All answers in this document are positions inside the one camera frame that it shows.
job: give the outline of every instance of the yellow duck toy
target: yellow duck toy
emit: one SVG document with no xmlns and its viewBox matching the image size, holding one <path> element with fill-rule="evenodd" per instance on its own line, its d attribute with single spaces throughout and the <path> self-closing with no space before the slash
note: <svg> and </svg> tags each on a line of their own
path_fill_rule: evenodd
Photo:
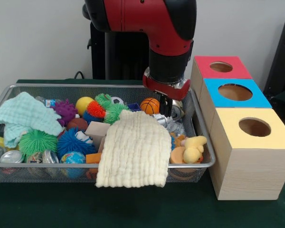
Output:
<svg viewBox="0 0 285 228">
<path fill-rule="evenodd" d="M 185 151 L 183 154 L 183 160 L 187 164 L 196 163 L 204 152 L 204 144 L 207 143 L 205 136 L 196 136 L 187 138 L 185 141 Z"/>
</svg>

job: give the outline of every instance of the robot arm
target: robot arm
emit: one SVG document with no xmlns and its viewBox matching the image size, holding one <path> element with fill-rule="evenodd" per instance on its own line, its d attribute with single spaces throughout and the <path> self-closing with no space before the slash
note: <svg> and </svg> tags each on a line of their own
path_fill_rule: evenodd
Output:
<svg viewBox="0 0 285 228">
<path fill-rule="evenodd" d="M 161 114 L 170 116 L 171 99 L 183 99 L 190 87 L 184 71 L 192 51 L 196 0 L 85 0 L 85 3 L 98 30 L 147 34 L 149 69 L 143 84 L 162 95 Z"/>
</svg>

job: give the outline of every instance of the black cable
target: black cable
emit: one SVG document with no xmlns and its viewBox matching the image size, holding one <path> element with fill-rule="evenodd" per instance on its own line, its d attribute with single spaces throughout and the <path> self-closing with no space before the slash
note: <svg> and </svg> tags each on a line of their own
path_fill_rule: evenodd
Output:
<svg viewBox="0 0 285 228">
<path fill-rule="evenodd" d="M 78 75 L 81 75 L 82 79 L 85 78 L 84 74 L 83 74 L 81 71 L 78 71 L 78 72 L 75 74 L 74 79 L 77 79 L 77 76 L 78 76 Z"/>
</svg>

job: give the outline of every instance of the mint green cloth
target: mint green cloth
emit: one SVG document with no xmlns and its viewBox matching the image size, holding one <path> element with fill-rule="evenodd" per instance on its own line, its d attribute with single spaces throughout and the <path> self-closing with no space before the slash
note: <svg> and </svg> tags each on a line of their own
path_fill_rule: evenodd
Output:
<svg viewBox="0 0 285 228">
<path fill-rule="evenodd" d="M 33 129 L 58 136 L 63 128 L 57 119 L 61 116 L 45 107 L 26 92 L 5 101 L 0 107 L 0 124 L 4 127 L 4 145 L 17 146 L 21 136 Z"/>
</svg>

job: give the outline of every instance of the white wall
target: white wall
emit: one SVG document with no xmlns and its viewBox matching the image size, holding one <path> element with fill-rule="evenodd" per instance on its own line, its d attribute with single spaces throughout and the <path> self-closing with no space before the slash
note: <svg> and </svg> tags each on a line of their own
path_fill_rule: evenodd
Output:
<svg viewBox="0 0 285 228">
<path fill-rule="evenodd" d="M 197 0 L 193 55 L 237 55 L 263 87 L 285 21 L 285 0 Z M 91 75 L 83 0 L 0 1 L 0 93 L 19 78 Z M 190 76 L 192 60 L 186 69 Z"/>
<path fill-rule="evenodd" d="M 0 93 L 17 79 L 91 76 L 84 0 L 0 0 Z"/>
</svg>

